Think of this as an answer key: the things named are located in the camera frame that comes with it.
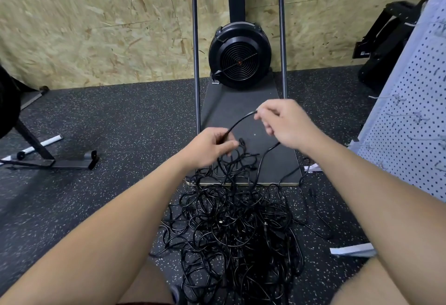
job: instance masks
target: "hand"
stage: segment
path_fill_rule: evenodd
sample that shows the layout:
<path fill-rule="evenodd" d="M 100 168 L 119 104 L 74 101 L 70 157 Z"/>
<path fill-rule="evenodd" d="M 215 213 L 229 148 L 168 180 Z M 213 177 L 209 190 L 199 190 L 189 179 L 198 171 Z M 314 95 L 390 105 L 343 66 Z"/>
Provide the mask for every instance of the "hand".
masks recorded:
<path fill-rule="evenodd" d="M 308 149 L 325 136 L 305 111 L 292 99 L 269 99 L 254 115 L 261 119 L 267 134 L 276 136 L 283 145 L 308 154 Z"/>
<path fill-rule="evenodd" d="M 207 167 L 215 162 L 218 157 L 231 154 L 231 151 L 239 146 L 239 142 L 232 133 L 228 134 L 224 143 L 219 144 L 226 132 L 226 128 L 206 128 L 179 154 L 183 156 L 191 169 Z"/>

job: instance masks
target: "white pegboard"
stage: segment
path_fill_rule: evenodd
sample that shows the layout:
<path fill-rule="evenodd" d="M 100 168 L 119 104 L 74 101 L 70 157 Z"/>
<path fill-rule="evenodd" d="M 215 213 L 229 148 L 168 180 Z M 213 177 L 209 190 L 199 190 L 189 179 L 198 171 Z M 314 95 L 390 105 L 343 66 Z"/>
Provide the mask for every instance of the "white pegboard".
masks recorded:
<path fill-rule="evenodd" d="M 446 201 L 446 0 L 429 0 L 351 150 Z"/>

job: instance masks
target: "floor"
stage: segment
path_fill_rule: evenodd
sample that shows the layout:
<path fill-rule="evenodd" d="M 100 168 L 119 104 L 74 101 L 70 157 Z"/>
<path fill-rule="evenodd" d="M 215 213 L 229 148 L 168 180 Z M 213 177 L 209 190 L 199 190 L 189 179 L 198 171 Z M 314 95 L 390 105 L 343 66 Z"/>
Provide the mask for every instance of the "floor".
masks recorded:
<path fill-rule="evenodd" d="M 288 73 L 289 97 L 340 143 L 358 135 L 374 104 L 367 98 L 372 92 L 357 80 L 358 69 Z M 202 98 L 206 87 L 203 80 Z M 96 149 L 101 160 L 91 172 L 0 167 L 0 295 L 76 225 L 193 138 L 193 80 L 50 91 L 20 118 L 39 139 L 63 135 L 62 141 L 48 147 L 54 155 L 76 158 Z M 25 147 L 14 132 L 0 140 L 4 156 Z M 323 173 L 313 173 L 304 191 L 308 187 L 317 192 L 318 208 L 335 237 L 326 241 L 306 228 L 298 230 L 306 266 L 290 300 L 328 304 L 365 262 L 331 256 L 329 247 L 360 244 L 367 238 Z M 294 205 L 299 212 L 299 204 Z M 159 259 L 157 264 L 170 283 L 181 280 L 178 256 Z"/>

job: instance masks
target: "osb wall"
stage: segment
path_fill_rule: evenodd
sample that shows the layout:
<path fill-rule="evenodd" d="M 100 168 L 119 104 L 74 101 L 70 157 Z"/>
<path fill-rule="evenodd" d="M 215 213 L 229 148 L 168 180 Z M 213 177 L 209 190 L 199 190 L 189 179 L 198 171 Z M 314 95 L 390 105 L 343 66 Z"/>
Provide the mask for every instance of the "osb wall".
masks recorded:
<path fill-rule="evenodd" d="M 354 43 L 394 0 L 285 0 L 288 69 L 356 64 Z M 246 0 L 280 70 L 277 0 Z M 200 75 L 228 0 L 198 0 Z M 26 84 L 73 88 L 193 77 L 191 0 L 1 0 L 0 61 Z"/>

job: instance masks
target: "tangled cables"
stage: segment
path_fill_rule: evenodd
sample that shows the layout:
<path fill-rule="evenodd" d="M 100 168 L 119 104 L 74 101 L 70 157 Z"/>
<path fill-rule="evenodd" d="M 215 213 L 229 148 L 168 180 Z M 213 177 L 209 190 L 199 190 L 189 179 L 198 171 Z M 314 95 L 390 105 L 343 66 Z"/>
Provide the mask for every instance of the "tangled cables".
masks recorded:
<path fill-rule="evenodd" d="M 218 296 L 224 304 L 229 297 L 232 303 L 238 297 L 246 304 L 287 304 L 293 279 L 305 264 L 293 224 L 306 226 L 324 239 L 331 238 L 332 229 L 317 212 L 311 191 L 328 235 L 308 224 L 308 204 L 301 189 L 308 172 L 299 182 L 304 215 L 301 219 L 293 216 L 280 182 L 301 170 L 300 165 L 277 184 L 257 184 L 265 155 L 280 143 L 258 161 L 259 154 L 249 153 L 243 139 L 239 142 L 235 158 L 219 158 L 216 166 L 187 177 L 187 190 L 178 191 L 179 201 L 169 205 L 169 216 L 160 225 L 164 249 L 151 256 L 180 252 L 182 288 L 189 302 L 215 304 Z M 251 171 L 256 171 L 254 181 L 249 180 Z M 215 183 L 201 185 L 205 177 Z M 236 184 L 240 177 L 246 178 L 247 186 Z"/>

